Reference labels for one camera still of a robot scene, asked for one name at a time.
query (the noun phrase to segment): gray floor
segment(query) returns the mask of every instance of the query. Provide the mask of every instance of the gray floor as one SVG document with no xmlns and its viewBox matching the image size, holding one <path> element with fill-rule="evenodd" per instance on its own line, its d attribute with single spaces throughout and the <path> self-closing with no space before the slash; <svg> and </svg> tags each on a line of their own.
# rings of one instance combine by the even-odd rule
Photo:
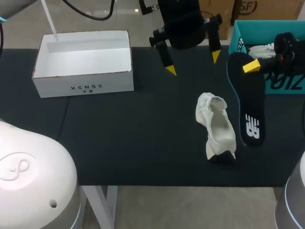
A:
<svg viewBox="0 0 305 229">
<path fill-rule="evenodd" d="M 70 0 L 94 16 L 108 14 L 110 0 Z M 146 0 L 153 4 L 156 0 Z M 152 31 L 162 27 L 160 12 L 142 16 L 138 0 L 116 0 L 113 16 L 92 21 L 61 0 L 47 0 L 58 32 L 127 29 L 132 46 L 149 46 Z M 301 18 L 305 18 L 305 9 Z M 4 23 L 5 48 L 39 48 L 51 33 L 40 1 Z M 229 44 L 230 39 L 222 41 Z M 116 229 L 274 229 L 276 197 L 270 188 L 119 187 Z M 84 229 L 98 229 L 87 205 Z"/>
</svg>

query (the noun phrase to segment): black insole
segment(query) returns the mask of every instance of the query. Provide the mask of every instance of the black insole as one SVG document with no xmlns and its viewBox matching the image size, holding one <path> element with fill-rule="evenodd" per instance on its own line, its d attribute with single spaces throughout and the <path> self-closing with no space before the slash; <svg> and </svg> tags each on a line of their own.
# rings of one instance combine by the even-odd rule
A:
<svg viewBox="0 0 305 229">
<path fill-rule="evenodd" d="M 251 61 L 253 58 L 246 53 L 232 53 L 227 75 L 239 100 L 241 138 L 248 146 L 260 146 L 265 139 L 265 81 L 262 73 L 244 73 L 243 66 Z"/>
</svg>

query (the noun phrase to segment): white shoe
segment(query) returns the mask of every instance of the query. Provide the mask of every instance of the white shoe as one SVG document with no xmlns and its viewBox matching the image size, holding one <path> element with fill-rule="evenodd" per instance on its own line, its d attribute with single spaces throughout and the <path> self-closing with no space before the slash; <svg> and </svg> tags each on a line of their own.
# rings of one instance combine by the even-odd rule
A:
<svg viewBox="0 0 305 229">
<path fill-rule="evenodd" d="M 250 48 L 249 55 L 254 59 L 275 57 L 275 44 L 257 45 Z"/>
<path fill-rule="evenodd" d="M 235 158 L 235 132 L 226 112 L 227 103 L 212 93 L 203 93 L 196 107 L 196 121 L 208 130 L 206 155 L 210 159 L 229 150 Z"/>
</svg>

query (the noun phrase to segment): open box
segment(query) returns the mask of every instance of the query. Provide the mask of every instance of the open box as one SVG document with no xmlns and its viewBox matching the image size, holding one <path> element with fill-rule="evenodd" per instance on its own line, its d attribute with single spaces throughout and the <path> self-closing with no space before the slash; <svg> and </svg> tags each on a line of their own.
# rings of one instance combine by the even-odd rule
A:
<svg viewBox="0 0 305 229">
<path fill-rule="evenodd" d="M 44 35 L 32 79 L 41 98 L 133 91 L 128 32 Z"/>
<path fill-rule="evenodd" d="M 305 40 L 305 21 L 239 21 L 236 20 L 229 47 L 233 52 L 247 53 L 245 45 L 266 45 L 279 33 L 291 32 L 296 39 Z M 305 76 L 283 76 L 276 83 L 266 78 L 266 94 L 305 94 Z"/>
</svg>

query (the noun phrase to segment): table surface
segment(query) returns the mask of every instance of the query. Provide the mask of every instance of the table surface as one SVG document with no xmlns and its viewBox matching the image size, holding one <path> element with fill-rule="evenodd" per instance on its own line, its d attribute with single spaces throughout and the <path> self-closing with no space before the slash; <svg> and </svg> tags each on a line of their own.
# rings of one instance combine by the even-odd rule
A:
<svg viewBox="0 0 305 229">
<path fill-rule="evenodd" d="M 266 95 L 266 140 L 243 145 L 238 100 L 226 75 L 228 47 L 211 64 L 208 47 L 170 49 L 178 76 L 152 48 L 133 48 L 134 92 L 40 99 L 31 80 L 37 51 L 4 50 L 0 117 L 58 140 L 80 185 L 282 186 L 304 152 L 304 95 Z M 225 99 L 236 160 L 208 161 L 207 131 L 195 120 L 203 92 Z"/>
</svg>

